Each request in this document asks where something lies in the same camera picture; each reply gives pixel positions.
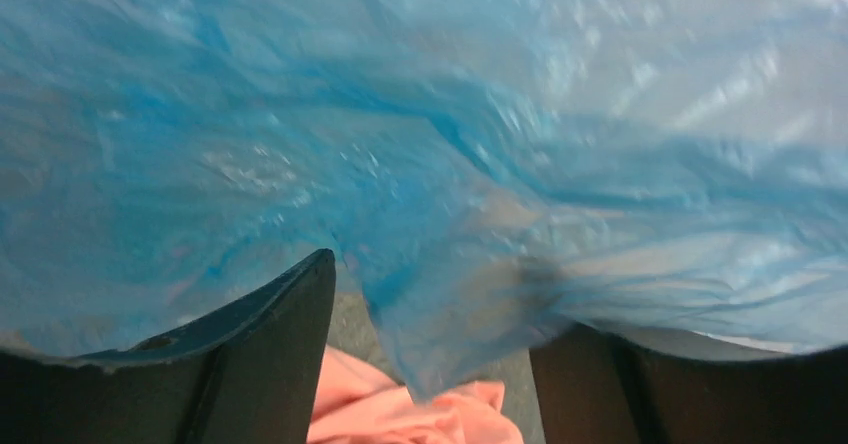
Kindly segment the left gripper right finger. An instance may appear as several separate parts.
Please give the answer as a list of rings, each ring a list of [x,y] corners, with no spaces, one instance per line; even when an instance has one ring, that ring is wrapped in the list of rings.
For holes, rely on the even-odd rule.
[[[579,325],[530,353],[550,443],[843,443],[847,351]]]

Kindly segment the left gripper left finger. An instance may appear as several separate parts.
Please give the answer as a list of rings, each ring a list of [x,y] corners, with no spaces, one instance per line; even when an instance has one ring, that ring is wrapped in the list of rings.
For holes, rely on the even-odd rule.
[[[318,250],[126,351],[1,354],[5,443],[302,443],[336,284]]]

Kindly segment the blue plastic trash bag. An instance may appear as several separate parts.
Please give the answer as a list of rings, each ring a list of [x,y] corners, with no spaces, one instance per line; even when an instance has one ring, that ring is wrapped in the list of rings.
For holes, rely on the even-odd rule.
[[[1,0],[1,334],[333,250],[432,396],[584,323],[847,341],[847,0]]]

